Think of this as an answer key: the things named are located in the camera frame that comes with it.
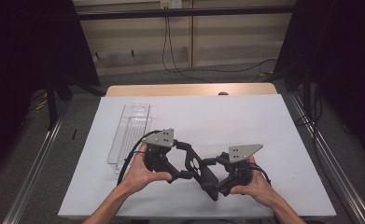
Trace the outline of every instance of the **wall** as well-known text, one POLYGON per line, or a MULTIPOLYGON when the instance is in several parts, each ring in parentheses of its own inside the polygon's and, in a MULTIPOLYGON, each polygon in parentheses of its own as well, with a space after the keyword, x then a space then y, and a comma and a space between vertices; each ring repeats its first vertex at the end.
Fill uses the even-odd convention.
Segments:
MULTIPOLYGON (((76 0, 77 12, 158 9, 160 1, 76 0)), ((183 0, 183 8, 289 6, 295 1, 183 0)), ((178 67, 257 63, 277 58, 290 14, 170 18, 178 67)), ((99 75, 173 68, 169 43, 162 57, 165 18, 82 21, 99 75)))

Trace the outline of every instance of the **white table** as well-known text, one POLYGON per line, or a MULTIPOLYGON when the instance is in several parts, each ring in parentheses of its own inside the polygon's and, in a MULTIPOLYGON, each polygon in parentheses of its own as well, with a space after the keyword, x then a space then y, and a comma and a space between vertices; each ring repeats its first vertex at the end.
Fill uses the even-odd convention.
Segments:
MULTIPOLYGON (((263 144, 255 154, 257 163, 300 216, 336 215, 281 96, 272 94, 103 98, 59 216, 89 216, 116 186, 118 177, 106 160, 128 103, 151 104, 151 130, 174 128, 175 138, 192 144, 202 159, 218 156, 228 146, 263 144)), ((183 151, 172 150, 167 157, 177 169, 184 169, 183 151)), ((210 169, 219 180, 227 176, 221 165, 210 169)), ((130 197, 118 213, 126 218, 272 216, 270 209, 248 196, 219 194, 213 202, 194 179, 152 183, 130 197)))

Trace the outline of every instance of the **cable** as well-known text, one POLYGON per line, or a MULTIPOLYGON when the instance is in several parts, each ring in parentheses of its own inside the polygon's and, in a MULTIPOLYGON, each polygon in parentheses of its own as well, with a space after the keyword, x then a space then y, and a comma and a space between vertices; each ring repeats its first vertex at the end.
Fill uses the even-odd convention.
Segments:
POLYGON ((142 151, 134 151, 133 152, 133 154, 137 154, 137 153, 147 154, 146 152, 142 152, 142 151))
MULTIPOLYGON (((249 71, 249 70, 252 70, 256 67, 259 67, 260 70, 261 70, 261 66, 264 64, 264 63, 267 63, 267 62, 276 62, 277 60, 276 59, 267 59, 267 60, 264 60, 258 64, 255 64, 251 67, 248 67, 248 68, 244 68, 244 69, 240 69, 240 70, 218 70, 218 69, 206 69, 206 68, 191 68, 191 69, 179 69, 176 64, 175 64, 175 58, 174 58, 174 53, 173 53, 173 45, 172 45, 172 41, 171 41, 171 26, 170 26, 170 19, 168 17, 165 18, 165 35, 164 35, 164 44, 163 44, 163 48, 162 48, 162 66, 164 67, 164 69, 168 72, 171 72, 171 73, 178 73, 180 74, 181 76, 183 77, 187 77, 187 78, 192 78, 192 79, 196 79, 196 80, 200 80, 200 81, 203 81, 203 82, 207 82, 207 83, 212 83, 208 80, 205 80, 205 79, 201 79, 201 78, 197 78, 197 77, 190 77, 190 76, 186 76, 185 74, 183 74, 184 72, 197 72, 197 71, 203 71, 203 72, 220 72, 220 73, 239 73, 239 72, 245 72, 245 71, 249 71), (173 59, 173 64, 174 64, 174 68, 176 71, 173 71, 173 70, 170 70, 169 68, 167 68, 165 66, 165 62, 164 62, 164 53, 165 53, 165 46, 166 46, 166 43, 167 43, 167 36, 168 36, 168 42, 169 42, 169 45, 170 45, 170 51, 171 51, 171 57, 173 59)), ((251 80, 250 82, 254 82, 256 79, 258 79, 260 76, 260 72, 258 74, 257 77, 255 77, 253 80, 251 80)))
POLYGON ((139 146, 139 144, 141 144, 142 142, 142 139, 143 138, 146 138, 148 136, 150 136, 151 134, 154 134, 154 133, 159 133, 161 131, 152 131, 152 132, 149 132, 149 133, 146 133, 144 136, 142 136, 136 143, 135 145, 133 146, 133 149, 130 151, 129 155, 127 156, 126 160, 124 161, 123 163, 123 166, 121 167, 121 170, 120 170, 120 173, 119 173, 119 178, 118 178, 118 184, 119 185, 121 183, 121 181, 123 180, 123 177, 124 177, 124 174, 126 173, 126 170, 127 170, 127 167, 129 166, 130 164, 130 161, 132 160, 133 158, 133 154, 135 153, 135 150, 136 148, 139 146))
POLYGON ((266 172, 264 172, 264 170, 262 170, 260 167, 250 167, 250 168, 251 168, 251 170, 260 171, 264 175, 264 177, 266 178, 267 183, 269 183, 269 185, 272 185, 271 184, 272 181, 269 179, 269 176, 267 176, 267 174, 266 174, 266 172))
POLYGON ((205 79, 201 79, 201 78, 198 78, 198 77, 189 77, 189 76, 186 76, 185 74, 182 73, 182 71, 180 71, 177 67, 176 67, 176 64, 175 64, 175 59, 174 59, 174 53, 173 53, 173 45, 171 43, 171 27, 170 27, 170 19, 168 17, 165 17, 165 35, 164 35, 164 45, 163 45, 163 48, 162 48, 162 66, 164 67, 165 70, 167 70, 168 72, 171 72, 171 73, 178 73, 179 75, 181 75, 182 77, 186 77, 186 78, 191 78, 191 79, 196 79, 196 80, 199 80, 199 81, 202 81, 202 82, 206 82, 206 83, 211 83, 210 81, 207 81, 205 79), (172 71, 170 69, 168 69, 166 66, 165 66, 165 63, 164 63, 164 52, 165 52, 165 44, 167 43, 167 34, 168 34, 168 40, 169 40, 169 44, 170 44, 170 51, 171 51, 171 57, 173 59, 173 64, 174 64, 174 68, 176 69, 176 72, 175 71, 172 71))
POLYGON ((302 125, 307 125, 307 124, 314 124, 317 121, 319 121, 319 119, 321 118, 322 113, 323 113, 323 107, 322 107, 322 99, 319 94, 318 85, 316 85, 316 91, 315 91, 315 95, 314 95, 314 105, 312 106, 312 108, 310 110, 314 110, 314 117, 312 119, 310 119, 310 118, 308 118, 307 113, 304 113, 300 118, 298 118, 294 121, 295 125, 302 126, 302 125), (317 108, 316 108, 317 102, 319 102, 319 115, 316 113, 317 112, 317 108), (303 123, 298 122, 299 120, 304 119, 304 118, 309 119, 309 120, 306 122, 303 122, 303 123))
POLYGON ((319 164, 321 170, 323 171, 326 180, 330 184, 331 190, 333 191, 333 193, 336 195, 338 201, 340 202, 343 210, 347 214, 347 216, 350 219, 351 223, 354 223, 353 218, 351 218, 350 214, 347 212, 347 209, 344 206, 343 201, 342 201, 340 195, 337 193, 335 187, 330 182, 330 177, 328 176, 328 174, 327 174, 327 172, 325 170, 325 167, 324 167, 324 165, 322 163, 322 160, 320 159, 319 154, 318 154, 318 148, 316 147, 317 122, 318 122, 319 118, 322 116, 322 113, 323 113, 323 107, 322 107, 321 94, 320 94, 320 91, 319 91, 319 87, 316 86, 315 99, 314 99, 314 118, 312 120, 309 120, 309 121, 305 122, 305 124, 312 125, 312 128, 313 128, 313 131, 312 131, 312 135, 313 135, 312 141, 313 141, 313 143, 312 144, 313 144, 314 152, 315 152, 315 155, 316 155, 316 159, 318 160, 318 164, 319 164), (317 110, 317 104, 318 103, 319 103, 319 115, 317 114, 317 111, 318 111, 317 110))

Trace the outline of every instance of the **metal rail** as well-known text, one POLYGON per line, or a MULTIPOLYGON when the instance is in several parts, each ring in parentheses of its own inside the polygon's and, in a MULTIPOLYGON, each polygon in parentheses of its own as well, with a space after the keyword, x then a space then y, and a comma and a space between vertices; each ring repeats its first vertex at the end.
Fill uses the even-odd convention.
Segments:
MULTIPOLYGON (((302 108, 302 100, 296 94, 291 95, 291 100, 295 105, 296 109, 298 110, 299 114, 302 116, 303 122, 307 123, 306 124, 307 131, 311 135, 313 135, 314 127, 311 123, 309 123, 309 120, 304 115, 305 112, 302 108)), ((347 199, 349 205, 351 206, 356 217, 358 218, 359 223, 365 224, 365 203, 363 202, 357 190, 354 188, 354 186, 351 184, 350 180, 344 173, 339 162, 337 162, 336 158, 334 157, 333 153, 330 150, 330 147, 328 146, 327 142, 325 141, 324 137, 322 136, 319 130, 316 130, 315 140, 316 140, 316 146, 322 158, 330 168, 330 172, 332 173, 334 179, 336 180, 337 184, 342 190, 344 197, 347 199)))
POLYGON ((69 106, 69 102, 63 106, 61 115, 59 116, 57 122, 55 123, 52 130, 48 131, 46 138, 42 144, 42 147, 39 149, 39 152, 36 156, 33 166, 31 167, 30 172, 28 173, 24 183, 21 186, 21 189, 15 198, 13 204, 7 212, 7 216, 4 219, 4 224, 17 224, 20 221, 22 213, 24 212, 25 206, 30 199, 31 193, 34 190, 35 183, 39 178, 40 172, 42 171, 43 165, 45 164, 46 158, 49 155, 51 150, 51 146, 57 136, 58 131, 60 130, 61 124, 63 122, 63 118, 65 117, 67 108, 69 106))
MULTIPOLYGON (((279 14, 292 13, 298 10, 295 6, 274 7, 220 7, 220 8, 184 8, 184 9, 152 9, 136 11, 112 11, 112 12, 79 12, 77 18, 80 21, 136 19, 136 18, 160 18, 160 17, 189 17, 189 16, 221 16, 244 14, 279 14)), ((313 10, 312 7, 299 8, 299 11, 313 10)), ((70 15, 58 15, 62 19, 70 15)))

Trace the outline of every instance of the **gray metal bracket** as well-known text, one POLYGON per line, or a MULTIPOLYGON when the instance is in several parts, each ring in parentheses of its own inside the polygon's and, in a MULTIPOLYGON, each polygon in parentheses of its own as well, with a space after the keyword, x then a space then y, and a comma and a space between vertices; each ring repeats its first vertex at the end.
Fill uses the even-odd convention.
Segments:
POLYGON ((174 129, 163 130, 142 139, 143 143, 148 143, 159 147, 172 147, 174 145, 174 129))
POLYGON ((246 161, 248 157, 252 156, 261 148, 263 148, 263 144, 229 147, 229 162, 246 161))

